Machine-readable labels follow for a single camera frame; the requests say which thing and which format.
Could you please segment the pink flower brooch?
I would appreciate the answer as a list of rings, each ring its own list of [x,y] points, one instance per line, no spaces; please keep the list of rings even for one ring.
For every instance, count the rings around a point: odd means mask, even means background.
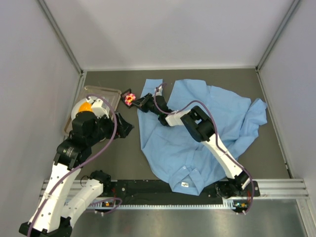
[[[135,94],[129,93],[125,96],[124,102],[126,105],[130,106],[134,100],[136,100]]]

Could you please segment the light blue button shirt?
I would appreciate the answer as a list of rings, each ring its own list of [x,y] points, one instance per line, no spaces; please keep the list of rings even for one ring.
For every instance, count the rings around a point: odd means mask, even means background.
[[[266,124],[267,105],[232,91],[207,85],[203,80],[175,82],[168,107],[179,110],[200,106],[210,112],[220,136],[220,145],[239,158]],[[196,142],[184,126],[163,126],[151,112],[138,111],[140,144],[155,176],[172,191],[198,196],[204,187],[225,178],[225,172],[210,150]]]

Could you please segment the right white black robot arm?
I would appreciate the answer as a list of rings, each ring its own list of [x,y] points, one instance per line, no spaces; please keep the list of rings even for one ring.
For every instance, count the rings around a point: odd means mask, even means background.
[[[207,107],[200,101],[194,100],[190,102],[199,103],[199,106],[187,110],[183,108],[179,111],[173,111],[168,108],[163,96],[152,95],[148,93],[146,96],[136,99],[135,96],[127,95],[125,104],[129,107],[136,107],[140,111],[147,113],[151,112],[157,115],[158,120],[163,126],[184,126],[191,137],[207,147],[216,160],[223,168],[227,181],[217,188],[221,196],[230,198],[232,196],[241,196],[245,193],[248,186],[251,191],[248,191],[249,199],[254,197],[255,185],[249,172],[240,165],[222,143],[217,132],[215,121],[210,114],[210,111],[204,111]]]

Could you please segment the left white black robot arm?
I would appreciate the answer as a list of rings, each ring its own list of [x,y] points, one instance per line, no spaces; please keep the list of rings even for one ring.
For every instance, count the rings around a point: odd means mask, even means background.
[[[92,202],[112,191],[110,175],[96,170],[82,189],[67,200],[75,178],[92,154],[92,147],[104,139],[112,142],[125,138],[133,128],[118,112],[114,119],[108,115],[98,118],[91,111],[78,112],[69,137],[57,147],[51,176],[38,209],[28,222],[21,224],[19,233],[27,237],[69,237]]]

